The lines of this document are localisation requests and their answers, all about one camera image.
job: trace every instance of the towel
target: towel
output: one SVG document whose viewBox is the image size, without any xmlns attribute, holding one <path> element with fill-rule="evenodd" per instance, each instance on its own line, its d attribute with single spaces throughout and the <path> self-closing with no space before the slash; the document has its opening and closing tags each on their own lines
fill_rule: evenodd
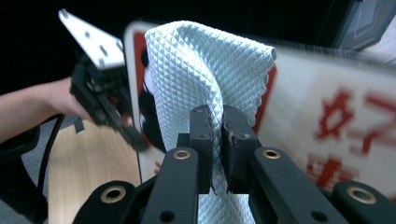
<svg viewBox="0 0 396 224">
<path fill-rule="evenodd" d="M 214 134 L 213 188 L 199 196 L 198 223 L 254 223 L 247 195 L 227 193 L 221 167 L 223 105 L 253 126 L 276 50 L 193 21 L 174 21 L 145 35 L 155 105 L 166 150 L 190 130 L 190 111 L 208 105 Z"/>
</svg>

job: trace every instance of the light blue cloth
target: light blue cloth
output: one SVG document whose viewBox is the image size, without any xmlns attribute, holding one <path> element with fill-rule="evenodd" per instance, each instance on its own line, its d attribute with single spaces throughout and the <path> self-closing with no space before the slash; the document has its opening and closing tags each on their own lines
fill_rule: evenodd
<svg viewBox="0 0 396 224">
<path fill-rule="evenodd" d="M 254 223 L 247 195 L 227 194 L 220 161 L 223 105 L 247 115 L 250 125 L 266 91 L 276 50 L 191 21 L 175 21 L 146 32 L 155 104 L 167 150 L 190 130 L 190 111 L 208 105 L 213 119 L 214 170 L 211 192 L 200 195 L 199 223 Z"/>
</svg>

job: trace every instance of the textured fabric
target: textured fabric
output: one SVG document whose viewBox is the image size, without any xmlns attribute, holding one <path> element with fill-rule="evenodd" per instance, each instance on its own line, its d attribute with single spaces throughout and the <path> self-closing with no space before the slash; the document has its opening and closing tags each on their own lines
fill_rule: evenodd
<svg viewBox="0 0 396 224">
<path fill-rule="evenodd" d="M 199 223 L 254 222 L 247 195 L 227 194 L 220 161 L 223 105 L 255 123 L 276 51 L 264 44 L 191 21 L 175 21 L 146 32 L 155 104 L 167 150 L 190 129 L 190 111 L 208 105 L 213 119 L 213 186 L 200 195 Z"/>
</svg>

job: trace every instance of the wooden table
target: wooden table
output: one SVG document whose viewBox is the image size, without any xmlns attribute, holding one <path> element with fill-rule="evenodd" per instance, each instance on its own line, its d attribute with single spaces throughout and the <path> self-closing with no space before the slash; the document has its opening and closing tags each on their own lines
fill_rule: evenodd
<svg viewBox="0 0 396 224">
<path fill-rule="evenodd" d="M 49 157 L 49 224 L 72 223 L 99 186 L 112 180 L 140 184 L 137 155 L 119 133 L 84 121 L 59 131 Z"/>
</svg>

